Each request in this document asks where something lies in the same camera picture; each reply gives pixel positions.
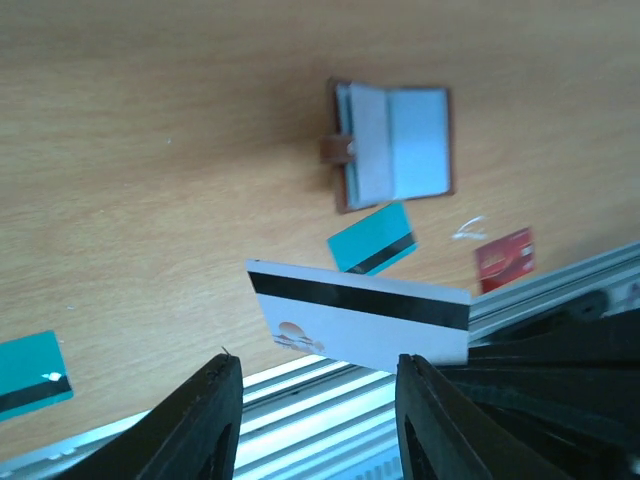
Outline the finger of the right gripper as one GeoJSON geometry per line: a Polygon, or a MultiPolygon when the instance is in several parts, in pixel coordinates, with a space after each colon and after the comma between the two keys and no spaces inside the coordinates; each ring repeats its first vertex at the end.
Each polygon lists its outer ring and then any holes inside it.
{"type": "Polygon", "coordinates": [[[441,373],[576,479],[639,476],[639,312],[472,350],[441,373]]]}

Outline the white card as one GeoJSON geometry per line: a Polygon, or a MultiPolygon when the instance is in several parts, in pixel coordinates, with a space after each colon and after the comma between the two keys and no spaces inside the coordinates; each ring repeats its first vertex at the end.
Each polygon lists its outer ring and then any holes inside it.
{"type": "Polygon", "coordinates": [[[436,366],[468,361],[466,290],[260,260],[246,269],[283,348],[388,373],[403,354],[436,366]]]}

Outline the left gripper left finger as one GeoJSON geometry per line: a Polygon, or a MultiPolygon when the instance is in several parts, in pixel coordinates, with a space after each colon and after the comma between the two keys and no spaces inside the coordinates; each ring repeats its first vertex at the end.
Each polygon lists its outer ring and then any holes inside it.
{"type": "Polygon", "coordinates": [[[61,479],[230,479],[243,408],[240,359],[218,354],[61,479]]]}

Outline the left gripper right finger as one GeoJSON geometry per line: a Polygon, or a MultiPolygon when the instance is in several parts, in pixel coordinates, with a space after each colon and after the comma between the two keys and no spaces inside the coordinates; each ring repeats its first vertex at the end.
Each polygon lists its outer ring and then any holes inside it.
{"type": "Polygon", "coordinates": [[[397,365],[395,416],[406,479],[566,479],[417,355],[397,365]]]}

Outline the brown leather card holder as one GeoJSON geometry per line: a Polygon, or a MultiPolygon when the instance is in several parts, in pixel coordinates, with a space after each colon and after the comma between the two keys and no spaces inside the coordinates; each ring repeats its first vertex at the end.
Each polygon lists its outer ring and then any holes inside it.
{"type": "Polygon", "coordinates": [[[331,78],[326,89],[319,157],[331,167],[339,213],[455,193],[450,88],[331,78]]]}

